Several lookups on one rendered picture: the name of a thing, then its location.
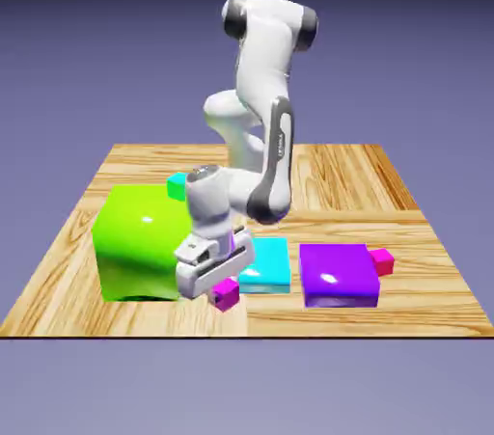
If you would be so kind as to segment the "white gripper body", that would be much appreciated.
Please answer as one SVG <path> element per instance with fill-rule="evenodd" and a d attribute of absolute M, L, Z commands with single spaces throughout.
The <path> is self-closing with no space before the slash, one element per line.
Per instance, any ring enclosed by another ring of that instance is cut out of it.
<path fill-rule="evenodd" d="M 236 229 L 219 239 L 205 239 L 189 233 L 176 249 L 176 258 L 178 292 L 195 299 L 254 262 L 252 234 Z"/>

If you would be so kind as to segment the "small pink cube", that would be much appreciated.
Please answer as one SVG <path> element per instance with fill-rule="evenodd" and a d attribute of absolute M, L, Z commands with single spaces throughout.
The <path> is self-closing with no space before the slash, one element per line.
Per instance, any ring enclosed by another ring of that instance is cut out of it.
<path fill-rule="evenodd" d="M 395 258 L 387 249 L 369 250 L 369 254 L 379 277 L 391 275 L 394 272 Z"/>

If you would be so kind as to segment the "small magenta cube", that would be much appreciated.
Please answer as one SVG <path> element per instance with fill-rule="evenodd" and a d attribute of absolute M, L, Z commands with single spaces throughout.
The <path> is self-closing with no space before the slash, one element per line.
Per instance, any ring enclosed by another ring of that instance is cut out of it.
<path fill-rule="evenodd" d="M 227 278 L 208 292 L 208 302 L 220 312 L 226 312 L 239 301 L 239 284 L 236 279 Z"/>

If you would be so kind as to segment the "small teal cube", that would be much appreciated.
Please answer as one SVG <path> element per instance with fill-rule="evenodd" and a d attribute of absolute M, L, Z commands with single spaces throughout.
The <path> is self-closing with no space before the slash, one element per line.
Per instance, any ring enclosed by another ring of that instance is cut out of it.
<path fill-rule="evenodd" d="M 174 173 L 166 180 L 168 197 L 183 202 L 186 198 L 186 181 L 187 173 Z"/>

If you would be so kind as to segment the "large green box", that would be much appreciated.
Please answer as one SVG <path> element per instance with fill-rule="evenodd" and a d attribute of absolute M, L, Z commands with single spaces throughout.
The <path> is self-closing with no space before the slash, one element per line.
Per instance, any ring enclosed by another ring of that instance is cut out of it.
<path fill-rule="evenodd" d="M 92 228 L 103 300 L 178 300 L 174 251 L 190 231 L 164 184 L 113 186 Z"/>

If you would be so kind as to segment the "large cyan box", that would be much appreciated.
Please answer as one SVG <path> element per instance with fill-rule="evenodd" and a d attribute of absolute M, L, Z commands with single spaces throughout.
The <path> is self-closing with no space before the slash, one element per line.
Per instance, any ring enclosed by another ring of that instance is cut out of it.
<path fill-rule="evenodd" d="M 288 241 L 282 237 L 254 237 L 255 260 L 238 276 L 241 293 L 289 293 L 291 270 Z"/>

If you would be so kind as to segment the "large purple box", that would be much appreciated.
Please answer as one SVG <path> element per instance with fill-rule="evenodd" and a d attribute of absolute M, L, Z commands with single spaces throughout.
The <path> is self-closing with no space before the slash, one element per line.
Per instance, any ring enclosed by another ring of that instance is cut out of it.
<path fill-rule="evenodd" d="M 303 243 L 299 271 L 306 308 L 374 308 L 380 282 L 365 244 Z"/>

